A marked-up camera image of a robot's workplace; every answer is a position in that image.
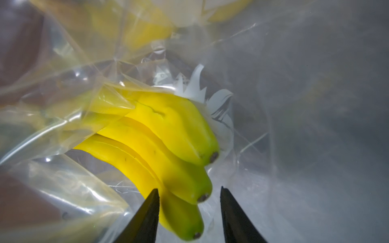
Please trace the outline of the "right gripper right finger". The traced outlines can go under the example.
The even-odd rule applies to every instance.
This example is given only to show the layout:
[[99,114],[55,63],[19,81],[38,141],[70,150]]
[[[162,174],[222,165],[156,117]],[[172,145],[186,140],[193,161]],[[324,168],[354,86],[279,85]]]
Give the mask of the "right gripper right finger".
[[226,243],[267,243],[231,192],[221,187],[221,216]]

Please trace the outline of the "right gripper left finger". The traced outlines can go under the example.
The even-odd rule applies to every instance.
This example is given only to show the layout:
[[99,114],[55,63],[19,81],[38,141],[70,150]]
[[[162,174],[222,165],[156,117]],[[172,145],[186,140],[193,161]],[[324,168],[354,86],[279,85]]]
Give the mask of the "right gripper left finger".
[[159,223],[160,197],[155,188],[114,243],[155,243]]

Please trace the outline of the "yellow banana bunch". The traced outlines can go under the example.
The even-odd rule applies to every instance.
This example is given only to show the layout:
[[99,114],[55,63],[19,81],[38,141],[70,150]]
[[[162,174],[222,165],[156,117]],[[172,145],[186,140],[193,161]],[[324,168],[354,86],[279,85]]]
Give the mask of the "yellow banana bunch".
[[79,117],[95,134],[75,146],[129,178],[143,197],[157,189],[159,222],[181,240],[200,238],[198,205],[212,193],[206,167],[220,154],[218,140],[190,100],[140,89],[101,89],[46,108]]
[[129,49],[166,39],[179,29],[232,19],[251,1],[87,1],[92,29]]

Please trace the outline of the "zip-top bag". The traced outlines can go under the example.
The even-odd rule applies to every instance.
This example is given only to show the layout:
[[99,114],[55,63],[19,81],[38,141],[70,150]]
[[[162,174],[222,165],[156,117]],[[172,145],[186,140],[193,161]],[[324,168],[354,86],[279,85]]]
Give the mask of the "zip-top bag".
[[389,240],[388,1],[255,1],[133,55],[1,1],[1,242],[110,243],[142,204],[118,170],[58,141],[47,104],[129,81],[189,85],[203,69],[223,153],[200,205],[202,243],[224,240],[228,188],[270,243]]

